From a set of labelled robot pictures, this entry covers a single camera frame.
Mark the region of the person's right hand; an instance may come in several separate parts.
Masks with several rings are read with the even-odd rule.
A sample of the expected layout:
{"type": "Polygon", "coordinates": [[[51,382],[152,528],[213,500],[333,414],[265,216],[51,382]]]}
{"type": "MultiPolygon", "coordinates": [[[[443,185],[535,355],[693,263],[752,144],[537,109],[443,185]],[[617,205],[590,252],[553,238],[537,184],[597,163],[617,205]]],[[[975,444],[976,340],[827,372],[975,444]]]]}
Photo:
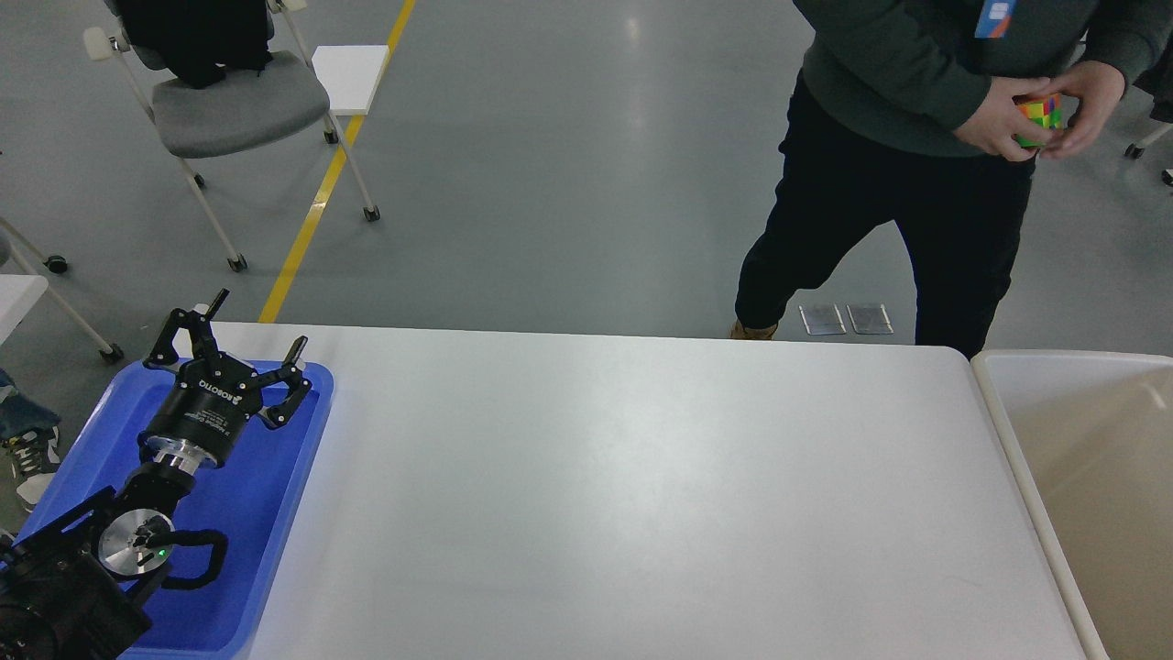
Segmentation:
{"type": "Polygon", "coordinates": [[[1062,132],[1035,124],[1035,121],[1023,116],[1017,107],[1017,100],[1047,95],[1047,87],[1050,79],[994,76],[979,108],[962,125],[952,129],[952,134],[960,142],[975,147],[986,155],[1001,156],[1010,162],[1031,159],[1038,149],[1022,147],[1018,138],[1050,147],[1062,138],[1062,132]]]}

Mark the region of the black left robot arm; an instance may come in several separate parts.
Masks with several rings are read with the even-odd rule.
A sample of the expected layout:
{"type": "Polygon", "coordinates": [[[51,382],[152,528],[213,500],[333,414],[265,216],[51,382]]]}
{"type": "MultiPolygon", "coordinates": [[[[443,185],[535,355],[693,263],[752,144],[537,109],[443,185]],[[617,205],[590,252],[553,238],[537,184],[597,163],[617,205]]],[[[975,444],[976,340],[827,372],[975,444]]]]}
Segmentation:
{"type": "Polygon", "coordinates": [[[161,588],[216,581],[229,535],[179,529],[176,512],[201,469],[225,467],[248,422],[289,424],[312,385],[294,339],[272,370],[219,349],[213,309],[172,309],[143,359],[172,386],[135,431],[138,467],[33,535],[4,544],[4,658],[115,659],[150,631],[161,588]]]}

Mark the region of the person's left hand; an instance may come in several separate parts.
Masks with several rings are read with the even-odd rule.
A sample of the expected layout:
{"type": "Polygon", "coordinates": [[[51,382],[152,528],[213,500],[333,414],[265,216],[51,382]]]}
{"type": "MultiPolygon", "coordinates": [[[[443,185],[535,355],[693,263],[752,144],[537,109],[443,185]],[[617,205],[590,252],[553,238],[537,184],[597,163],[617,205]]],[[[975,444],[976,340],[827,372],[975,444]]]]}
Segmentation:
{"type": "Polygon", "coordinates": [[[1118,68],[1101,61],[1082,61],[1063,72],[1038,91],[1035,97],[1063,94],[1080,101],[1067,120],[1067,130],[1052,135],[1040,151],[1042,159],[1067,159],[1092,147],[1101,136],[1103,127],[1118,108],[1128,81],[1118,68]]]}

